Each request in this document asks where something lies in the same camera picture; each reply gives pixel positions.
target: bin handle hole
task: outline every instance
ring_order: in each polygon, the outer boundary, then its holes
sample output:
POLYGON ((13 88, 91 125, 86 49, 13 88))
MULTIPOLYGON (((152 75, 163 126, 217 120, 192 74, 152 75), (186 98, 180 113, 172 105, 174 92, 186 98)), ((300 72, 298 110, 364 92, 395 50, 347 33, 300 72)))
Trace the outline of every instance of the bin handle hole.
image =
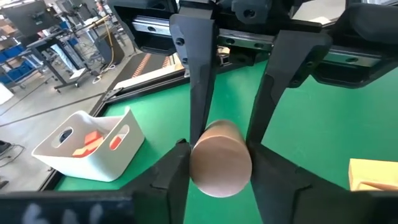
POLYGON ((71 135, 73 134, 73 128, 72 127, 66 127, 61 134, 59 134, 57 137, 55 137, 52 142, 51 146, 54 148, 60 147, 71 135))
POLYGON ((109 149, 114 151, 119 145, 124 141, 124 138, 130 132, 130 127, 128 125, 123 125, 123 127, 118 131, 118 133, 113 137, 111 143, 109 144, 109 149))

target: green mat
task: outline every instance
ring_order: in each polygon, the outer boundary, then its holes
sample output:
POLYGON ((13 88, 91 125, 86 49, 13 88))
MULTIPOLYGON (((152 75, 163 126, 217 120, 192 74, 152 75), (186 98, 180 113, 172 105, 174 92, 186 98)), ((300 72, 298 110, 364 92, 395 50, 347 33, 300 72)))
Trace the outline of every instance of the green mat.
MULTIPOLYGON (((264 66, 260 63, 217 76, 209 123, 230 119, 246 134, 264 66)), ((300 88, 284 93, 262 143, 347 188, 350 158, 398 161, 396 73, 357 90, 321 85, 308 78, 300 88)), ((57 190, 118 189, 162 157, 176 140, 188 139, 189 90, 189 85, 182 85, 109 107, 105 116, 121 115, 130 106, 146 141, 118 180, 65 177, 57 190)), ((233 197, 219 199, 190 183, 185 223, 261 223, 261 218, 250 185, 233 197)))

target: gray floor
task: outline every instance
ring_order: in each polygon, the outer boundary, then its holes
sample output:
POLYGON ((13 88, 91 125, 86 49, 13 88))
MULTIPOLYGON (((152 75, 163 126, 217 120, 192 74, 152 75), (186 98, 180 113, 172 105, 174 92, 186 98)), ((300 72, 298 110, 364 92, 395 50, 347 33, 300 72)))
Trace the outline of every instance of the gray floor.
MULTIPOLYGON (((0 157, 0 180, 10 182, 0 192, 37 190, 40 187, 49 174, 49 167, 33 158, 32 150, 72 113, 78 110, 91 111, 100 98, 96 95, 107 90, 134 53, 130 41, 123 49, 124 60, 115 69, 104 73, 98 83, 92 84, 94 77, 87 75, 80 80, 79 88, 68 86, 60 89, 62 93, 59 94, 53 89, 59 82, 51 78, 50 72, 45 72, 43 75, 38 73, 30 77, 25 82, 25 90, 14 88, 15 97, 0 106, 0 139, 20 144, 25 150, 4 167, 2 165, 10 159, 1 158, 13 158, 19 149, 15 148, 9 154, 0 157)), ((63 64, 55 65, 58 71, 63 67, 63 64)), ((64 68, 60 73, 65 79, 68 78, 64 68)))

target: yellow block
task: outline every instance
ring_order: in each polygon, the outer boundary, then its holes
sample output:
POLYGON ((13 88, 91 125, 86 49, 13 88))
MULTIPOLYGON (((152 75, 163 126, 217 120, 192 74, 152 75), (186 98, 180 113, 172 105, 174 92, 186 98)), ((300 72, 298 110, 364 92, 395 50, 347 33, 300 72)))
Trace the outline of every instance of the yellow block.
POLYGON ((351 190, 398 190, 398 162, 349 160, 351 190))

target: workbench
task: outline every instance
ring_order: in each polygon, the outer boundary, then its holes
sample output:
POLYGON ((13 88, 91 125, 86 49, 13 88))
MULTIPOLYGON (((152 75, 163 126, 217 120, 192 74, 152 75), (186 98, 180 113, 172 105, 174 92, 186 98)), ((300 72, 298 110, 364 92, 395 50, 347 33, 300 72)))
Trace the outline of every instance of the workbench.
MULTIPOLYGON (((91 69, 88 68, 86 62, 82 61, 82 62, 83 62, 83 65, 84 65, 83 68, 86 68, 86 69, 84 70, 84 72, 83 72, 83 73, 80 73, 80 75, 79 75, 77 78, 74 78, 72 81, 67 82, 67 81, 65 81, 65 79, 63 79, 63 77, 56 71, 56 69, 52 66, 52 64, 46 60, 46 58, 42 55, 42 52, 43 52, 44 50, 48 49, 48 48, 51 48, 51 46, 53 46, 53 45, 56 44, 56 45, 58 45, 58 46, 61 48, 61 50, 63 51, 63 53, 67 56, 67 58, 69 59, 69 61, 71 61, 71 63, 73 64, 73 66, 74 66, 76 69, 78 69, 78 70, 79 70, 79 69, 83 69, 81 66, 79 66, 79 65, 77 64, 77 62, 76 62, 76 61, 72 58, 72 56, 68 53, 68 51, 67 51, 67 50, 65 49, 65 47, 62 45, 61 40, 58 39, 58 36, 60 36, 60 35, 62 35, 62 34, 64 34, 64 33, 65 33, 64 30, 58 31, 58 32, 56 32, 56 33, 54 33, 54 34, 50 34, 50 35, 44 37, 43 39, 40 39, 40 40, 38 40, 38 41, 35 41, 35 42, 33 42, 33 43, 31 43, 31 44, 29 44, 29 45, 27 46, 27 48, 28 48, 28 49, 31 49, 31 51, 33 52, 33 54, 34 54, 40 61, 42 61, 46 67, 48 67, 48 68, 50 69, 50 71, 55 75, 55 77, 57 78, 57 80, 59 80, 59 81, 61 82, 61 85, 58 85, 58 86, 55 86, 55 87, 54 87, 54 89, 55 89, 57 92, 59 92, 59 93, 60 93, 59 88, 63 88, 63 87, 70 86, 70 85, 75 85, 76 87, 79 87, 78 81, 79 81, 80 77, 82 77, 83 74, 86 73, 86 72, 90 73, 90 75, 94 75, 94 76, 97 76, 97 75, 98 75, 98 73, 93 73, 93 72, 91 71, 91 69)), ((82 57, 81 55, 79 55, 79 53, 78 53, 67 41, 66 41, 65 43, 74 51, 74 53, 76 54, 76 56, 77 56, 79 59, 83 60, 83 57, 82 57)))
MULTIPOLYGON (((208 123, 230 119, 246 134, 266 63, 217 75, 208 123)), ((189 138, 190 86, 183 70, 115 90, 93 116, 122 115, 129 106, 145 137, 124 174, 113 182, 65 177, 53 171, 40 190, 119 189, 189 138)), ((281 156, 348 189, 350 158, 398 161, 398 71, 356 89, 322 85, 312 77, 284 93, 262 143, 281 156)), ((213 198, 190 182, 185 223, 261 223, 248 184, 230 198, 213 198)))

